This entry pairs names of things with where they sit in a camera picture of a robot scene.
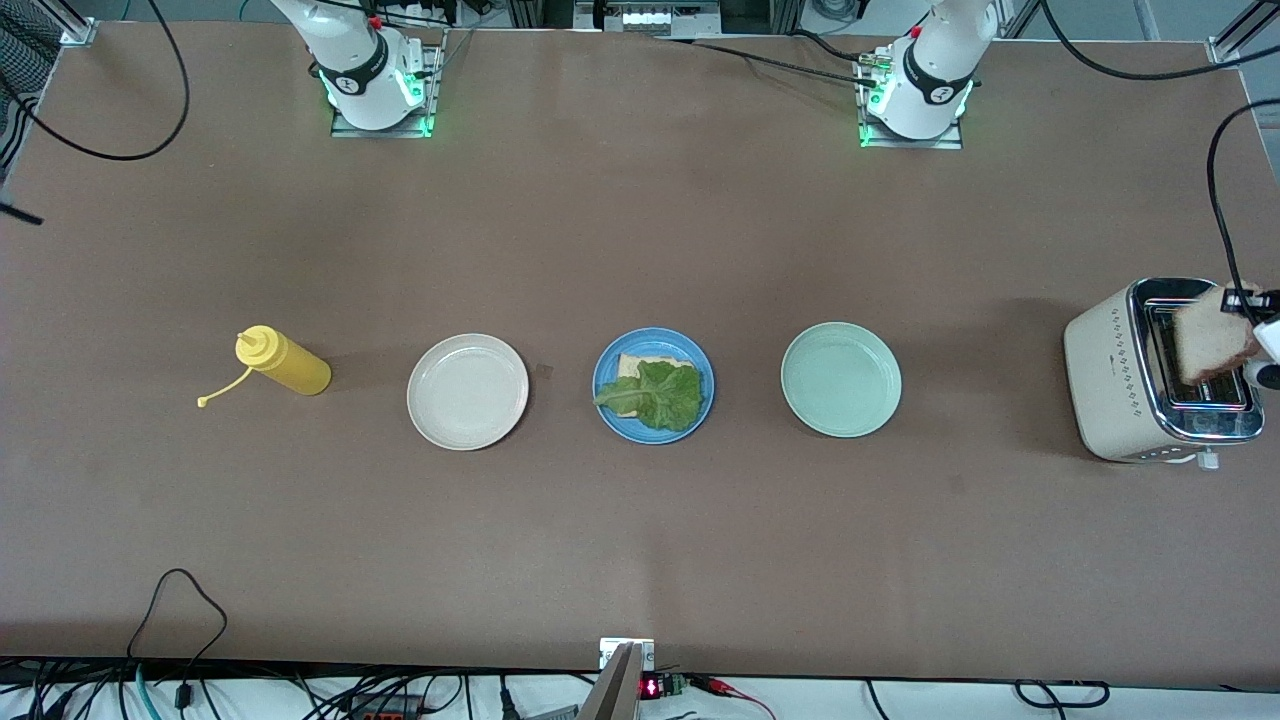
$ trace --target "lettuce leaf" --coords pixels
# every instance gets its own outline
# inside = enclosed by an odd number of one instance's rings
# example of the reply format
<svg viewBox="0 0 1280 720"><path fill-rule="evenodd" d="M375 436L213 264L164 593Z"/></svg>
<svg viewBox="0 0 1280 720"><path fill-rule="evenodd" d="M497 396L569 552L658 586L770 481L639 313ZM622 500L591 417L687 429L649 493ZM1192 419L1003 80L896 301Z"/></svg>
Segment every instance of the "lettuce leaf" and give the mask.
<svg viewBox="0 0 1280 720"><path fill-rule="evenodd" d="M703 407L701 377L687 365L640 363L639 378L618 378L600 388L595 404L636 419L655 430L682 432Z"/></svg>

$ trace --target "white floor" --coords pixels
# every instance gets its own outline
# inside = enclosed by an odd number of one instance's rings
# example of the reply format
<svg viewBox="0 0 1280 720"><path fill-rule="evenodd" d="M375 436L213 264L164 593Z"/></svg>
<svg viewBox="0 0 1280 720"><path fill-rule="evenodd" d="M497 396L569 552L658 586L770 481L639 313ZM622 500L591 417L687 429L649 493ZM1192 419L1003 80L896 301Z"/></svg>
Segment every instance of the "white floor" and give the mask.
<svg viewBox="0 0 1280 720"><path fill-rule="evenodd" d="M805 680L727 678L737 689L769 705L778 720L878 720L860 680ZM314 680L312 689L330 694L351 687L351 680ZM425 680L411 685L410 692L421 692ZM525 717L549 712L571 705L580 705L590 687L564 675L516 675L507 680L516 708ZM150 685L148 694L161 720L177 720L173 696L177 683ZM301 720L310 710L307 696L284 680L211 680L210 694L218 705L223 720ZM429 706L443 703L458 688L458 680L440 678L431 688ZM115 688L102 692L87 720L120 720ZM188 720L214 720L198 685L196 701L187 710ZM1048 710L1023 705L1010 685L993 683L916 683L877 682L876 691L891 720L1053 720ZM1098 691L1057 688L1062 701L1080 701L1097 697ZM1034 697L1034 689L1028 691ZM475 720L498 720L502 706L498 698L498 679L479 676L471 680L472 716ZM129 720L147 720L132 683L125 687ZM31 703L31 692L22 691L0 696L0 717L24 716ZM46 700L45 706L52 703ZM67 710L72 717L81 707L73 700ZM667 720L694 712L689 720L769 720L748 702L719 698L687 689L684 694L640 706L643 720ZM445 710L433 715L438 720L463 720L467 706L462 697ZM1280 717L1280 694L1238 693L1226 691L1157 691L1114 688L1111 700L1093 710L1068 710L1069 719L1087 720L1251 720Z"/></svg>

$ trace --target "bread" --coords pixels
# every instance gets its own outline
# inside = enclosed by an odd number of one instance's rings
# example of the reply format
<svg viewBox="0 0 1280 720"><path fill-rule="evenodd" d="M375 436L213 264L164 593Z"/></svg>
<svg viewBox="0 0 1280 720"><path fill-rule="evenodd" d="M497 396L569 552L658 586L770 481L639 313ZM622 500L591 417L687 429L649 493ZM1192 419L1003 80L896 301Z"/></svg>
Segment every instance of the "bread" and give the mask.
<svg viewBox="0 0 1280 720"><path fill-rule="evenodd" d="M1257 290L1248 283L1244 287ZM1244 315L1222 313L1225 292L1226 288L1215 287L1174 314L1178 377L1187 384L1229 373L1262 348Z"/></svg>

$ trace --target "bread slice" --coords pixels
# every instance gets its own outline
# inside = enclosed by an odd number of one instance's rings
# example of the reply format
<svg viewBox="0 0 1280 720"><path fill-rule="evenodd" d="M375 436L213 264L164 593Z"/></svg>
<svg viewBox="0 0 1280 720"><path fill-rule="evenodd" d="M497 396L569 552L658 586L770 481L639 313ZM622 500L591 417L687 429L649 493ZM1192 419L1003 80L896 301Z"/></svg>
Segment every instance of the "bread slice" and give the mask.
<svg viewBox="0 0 1280 720"><path fill-rule="evenodd" d="M618 377L620 378L639 378L640 377L640 363L671 363L677 368L680 365L694 366L689 360L676 360L675 357L662 357L662 356L649 356L641 357L639 355L622 354L618 357ZM635 418L635 413L620 413L618 418Z"/></svg>
<svg viewBox="0 0 1280 720"><path fill-rule="evenodd" d="M1249 283L1244 287L1257 290ZM1222 313L1225 292L1226 288L1215 287L1174 314L1178 377L1187 384L1229 373L1262 348L1247 318Z"/></svg>

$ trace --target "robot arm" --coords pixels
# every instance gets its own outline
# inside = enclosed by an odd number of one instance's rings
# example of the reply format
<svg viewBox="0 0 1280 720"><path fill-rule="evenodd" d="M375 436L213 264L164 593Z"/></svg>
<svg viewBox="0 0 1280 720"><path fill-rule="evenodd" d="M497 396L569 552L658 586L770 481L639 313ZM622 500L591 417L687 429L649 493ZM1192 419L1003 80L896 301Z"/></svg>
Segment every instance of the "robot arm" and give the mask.
<svg viewBox="0 0 1280 720"><path fill-rule="evenodd" d="M867 111L911 140L938 137L964 113L973 72L996 37L992 0L931 0L933 10L878 54L888 60Z"/></svg>
<svg viewBox="0 0 1280 720"><path fill-rule="evenodd" d="M329 102L352 126L385 129L425 102L421 41L371 23L358 8L314 0L271 3L306 41Z"/></svg>
<svg viewBox="0 0 1280 720"><path fill-rule="evenodd" d="M1280 291L1251 295L1245 302L1253 307L1258 324L1253 327L1253 337L1262 346L1262 352L1244 364L1244 377L1249 383L1267 389L1280 389ZM1240 295L1230 292L1225 296L1222 310L1243 313Z"/></svg>

